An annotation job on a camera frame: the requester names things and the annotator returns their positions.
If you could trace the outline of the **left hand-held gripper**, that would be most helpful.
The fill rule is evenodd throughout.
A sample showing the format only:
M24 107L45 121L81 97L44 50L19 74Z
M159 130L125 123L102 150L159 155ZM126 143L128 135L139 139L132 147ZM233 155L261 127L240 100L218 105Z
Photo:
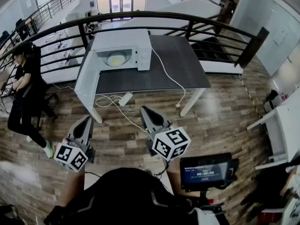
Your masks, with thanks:
M93 164L95 150L90 145L93 127L94 119L91 116L76 121L68 131L68 138L57 145L54 160L73 172L79 172L87 162Z

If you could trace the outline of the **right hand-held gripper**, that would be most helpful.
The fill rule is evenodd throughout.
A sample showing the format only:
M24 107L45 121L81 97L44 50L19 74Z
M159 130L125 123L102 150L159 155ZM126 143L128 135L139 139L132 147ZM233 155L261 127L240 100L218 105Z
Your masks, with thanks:
M191 143L183 127L162 128L152 132L152 124L167 127L170 122L163 112L142 106L140 116L143 128L150 133L150 150L166 161L182 156Z

